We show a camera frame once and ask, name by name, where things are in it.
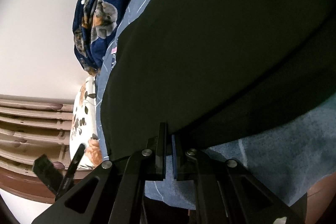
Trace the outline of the white floral pillow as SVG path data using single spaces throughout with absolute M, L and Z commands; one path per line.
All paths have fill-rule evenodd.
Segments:
M 70 130 L 71 158 L 81 144 L 85 148 L 78 169 L 95 169 L 102 163 L 102 152 L 96 128 L 96 86 L 93 76 L 86 78 L 74 101 Z

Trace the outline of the brown wooden bed frame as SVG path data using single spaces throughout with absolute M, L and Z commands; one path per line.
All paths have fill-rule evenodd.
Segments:
M 1 189 L 18 197 L 41 203 L 54 203 L 55 195 L 37 177 L 1 168 Z

